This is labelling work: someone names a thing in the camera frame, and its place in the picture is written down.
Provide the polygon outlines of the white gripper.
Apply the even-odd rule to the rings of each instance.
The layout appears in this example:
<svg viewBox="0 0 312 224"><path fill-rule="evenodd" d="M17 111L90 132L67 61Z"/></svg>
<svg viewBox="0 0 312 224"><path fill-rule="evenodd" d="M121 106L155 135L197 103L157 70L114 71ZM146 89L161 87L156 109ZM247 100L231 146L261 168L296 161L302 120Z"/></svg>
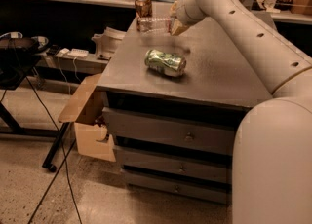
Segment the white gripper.
<svg viewBox="0 0 312 224"><path fill-rule="evenodd" d="M208 0L177 0L170 7L170 17L173 20L171 35L178 36L188 29L187 25L194 25L208 16L204 4Z"/></svg>

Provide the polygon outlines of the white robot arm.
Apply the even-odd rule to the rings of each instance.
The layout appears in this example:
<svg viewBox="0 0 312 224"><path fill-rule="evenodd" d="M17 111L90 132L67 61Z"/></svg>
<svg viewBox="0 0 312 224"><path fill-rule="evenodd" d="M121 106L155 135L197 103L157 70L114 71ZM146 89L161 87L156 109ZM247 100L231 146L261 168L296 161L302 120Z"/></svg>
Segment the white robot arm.
<svg viewBox="0 0 312 224"><path fill-rule="evenodd" d="M240 0L177 0L177 19L212 18L259 83L232 162L232 224L312 224L311 58Z"/></svg>

